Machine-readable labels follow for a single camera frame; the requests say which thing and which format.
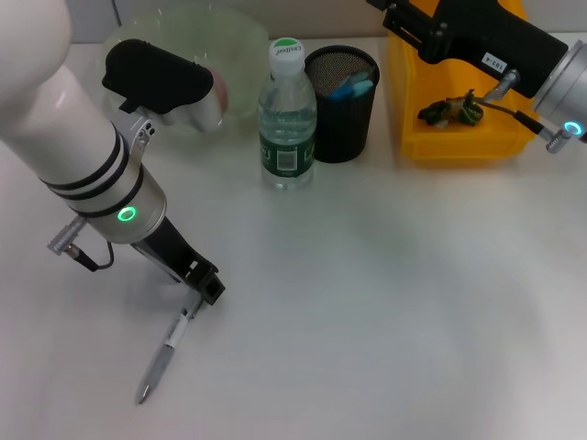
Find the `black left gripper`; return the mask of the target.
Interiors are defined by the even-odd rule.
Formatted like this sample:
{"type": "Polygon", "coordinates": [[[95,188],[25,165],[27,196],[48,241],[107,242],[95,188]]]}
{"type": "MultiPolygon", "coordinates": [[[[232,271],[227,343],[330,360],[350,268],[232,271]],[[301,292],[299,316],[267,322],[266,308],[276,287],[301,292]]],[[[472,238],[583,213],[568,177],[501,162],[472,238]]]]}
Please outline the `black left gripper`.
{"type": "Polygon", "coordinates": [[[155,259],[175,279],[198,288],[208,305],[214,305],[225,291],[217,276],[217,267],[196,252],[167,217],[149,236],[133,243],[132,247],[155,259]]]}

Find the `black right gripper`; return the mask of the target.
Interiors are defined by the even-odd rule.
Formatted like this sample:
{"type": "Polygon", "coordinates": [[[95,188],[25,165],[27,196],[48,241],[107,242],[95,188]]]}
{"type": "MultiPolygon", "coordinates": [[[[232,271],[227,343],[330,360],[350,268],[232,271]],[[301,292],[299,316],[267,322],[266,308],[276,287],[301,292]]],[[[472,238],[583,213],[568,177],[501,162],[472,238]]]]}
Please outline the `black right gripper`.
{"type": "Polygon", "coordinates": [[[497,1],[366,3],[386,13],[383,25],[417,49],[421,60],[465,61],[497,81],[516,71],[514,90],[526,98],[537,94],[569,50],[497,1]]]}

